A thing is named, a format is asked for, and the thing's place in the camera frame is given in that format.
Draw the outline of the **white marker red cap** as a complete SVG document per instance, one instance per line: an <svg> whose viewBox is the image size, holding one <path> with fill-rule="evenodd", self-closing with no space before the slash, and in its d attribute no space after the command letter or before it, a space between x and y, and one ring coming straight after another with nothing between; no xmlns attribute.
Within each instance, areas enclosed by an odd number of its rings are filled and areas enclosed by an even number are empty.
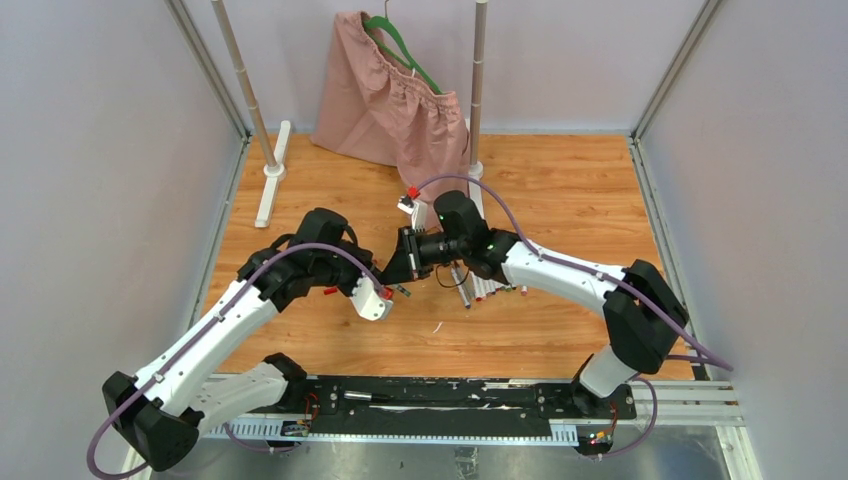
<svg viewBox="0 0 848 480"><path fill-rule="evenodd" d="M480 279L475 275L470 275L472 281L472 290L474 294L474 298L476 302L482 302L486 299L486 291L483 285L481 284Z"/></svg>

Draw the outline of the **grey pen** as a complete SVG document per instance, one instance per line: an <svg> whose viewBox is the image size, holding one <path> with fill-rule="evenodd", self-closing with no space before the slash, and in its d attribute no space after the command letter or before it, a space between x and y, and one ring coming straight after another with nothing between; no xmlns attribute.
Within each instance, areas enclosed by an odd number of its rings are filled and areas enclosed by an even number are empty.
<svg viewBox="0 0 848 480"><path fill-rule="evenodd" d="M450 267L452 278L455 282L455 288L459 292L461 301L465 309L471 308L471 301L466 289L468 274L457 266Z"/></svg>

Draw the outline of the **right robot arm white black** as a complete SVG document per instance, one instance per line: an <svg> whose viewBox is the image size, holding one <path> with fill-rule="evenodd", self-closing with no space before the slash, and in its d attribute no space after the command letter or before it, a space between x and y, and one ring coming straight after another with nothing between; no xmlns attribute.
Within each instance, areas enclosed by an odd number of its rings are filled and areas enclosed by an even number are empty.
<svg viewBox="0 0 848 480"><path fill-rule="evenodd" d="M580 367L570 392L573 408L584 417L607 409L620 384L657 373L685 332L688 313L649 262L604 265L545 250L517 232L489 227L473 200L457 190L433 205L407 194L398 207L410 224L398 231L383 283L424 279L436 267L459 261L483 281L540 289L604 320L608 342Z"/></svg>

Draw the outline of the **grey pen apart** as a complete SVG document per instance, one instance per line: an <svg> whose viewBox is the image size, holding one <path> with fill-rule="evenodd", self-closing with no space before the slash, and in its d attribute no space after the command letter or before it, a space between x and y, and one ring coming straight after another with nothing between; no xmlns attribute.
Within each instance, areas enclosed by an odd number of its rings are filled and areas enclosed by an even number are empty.
<svg viewBox="0 0 848 480"><path fill-rule="evenodd" d="M412 295L412 293L411 293L408 289L406 289L405 287L403 287L402 285L399 285L399 284L394 285L394 288L395 288L398 292L400 292L401 294L405 295L406 297L410 297L410 296Z"/></svg>

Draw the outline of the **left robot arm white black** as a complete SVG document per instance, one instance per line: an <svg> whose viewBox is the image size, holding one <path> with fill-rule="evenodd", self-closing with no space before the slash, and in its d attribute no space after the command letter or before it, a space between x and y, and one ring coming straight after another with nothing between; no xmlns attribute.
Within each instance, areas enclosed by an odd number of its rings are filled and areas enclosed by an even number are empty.
<svg viewBox="0 0 848 480"><path fill-rule="evenodd" d="M309 211L296 232L253 253L175 344L135 374L117 371L104 382L106 424L145 466L161 472L180 463L201 436L245 413L272 405L283 413L312 407L306 372L282 353L216 385L207 379L259 327L312 288L337 290L366 320L386 317L392 292L379 276L372 253L359 246L344 217L325 208Z"/></svg>

